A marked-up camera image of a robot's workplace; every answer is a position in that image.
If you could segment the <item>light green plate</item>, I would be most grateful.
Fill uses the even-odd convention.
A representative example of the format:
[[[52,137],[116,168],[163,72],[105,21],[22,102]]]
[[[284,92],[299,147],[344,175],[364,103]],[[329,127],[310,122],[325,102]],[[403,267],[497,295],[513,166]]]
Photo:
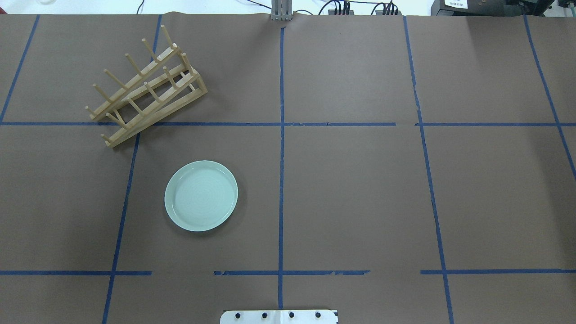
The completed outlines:
[[[164,193],[167,215],[184,230],[204,232],[223,224],[236,209],[239,188],[226,166],[209,160],[182,166]]]

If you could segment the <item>wooden dish rack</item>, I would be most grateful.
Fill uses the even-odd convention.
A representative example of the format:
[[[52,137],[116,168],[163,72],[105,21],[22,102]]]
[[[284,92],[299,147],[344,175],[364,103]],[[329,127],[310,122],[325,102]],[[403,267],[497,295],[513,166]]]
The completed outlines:
[[[140,68],[130,54],[126,58],[136,71],[127,82],[109,70],[104,70],[118,85],[118,90],[106,94],[97,84],[93,88],[103,97],[97,108],[85,107],[92,121],[109,119],[119,129],[113,135],[102,135],[110,148],[120,145],[186,105],[206,95],[208,88],[200,73],[192,66],[187,54],[171,40],[164,25],[160,26],[167,48],[155,53],[148,41],[142,42],[150,52],[151,62]]]

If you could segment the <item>aluminium frame post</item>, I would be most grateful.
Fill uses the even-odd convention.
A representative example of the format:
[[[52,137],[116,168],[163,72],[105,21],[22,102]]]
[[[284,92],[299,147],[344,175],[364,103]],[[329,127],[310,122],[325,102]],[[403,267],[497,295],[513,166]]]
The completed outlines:
[[[293,18],[293,1],[292,0],[272,0],[271,1],[271,20],[272,21],[290,21]]]

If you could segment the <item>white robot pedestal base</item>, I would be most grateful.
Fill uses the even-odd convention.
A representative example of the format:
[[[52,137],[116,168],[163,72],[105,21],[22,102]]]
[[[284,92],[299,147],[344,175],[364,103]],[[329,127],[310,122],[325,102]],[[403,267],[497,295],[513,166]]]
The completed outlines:
[[[234,310],[225,311],[220,324],[338,324],[336,310]]]

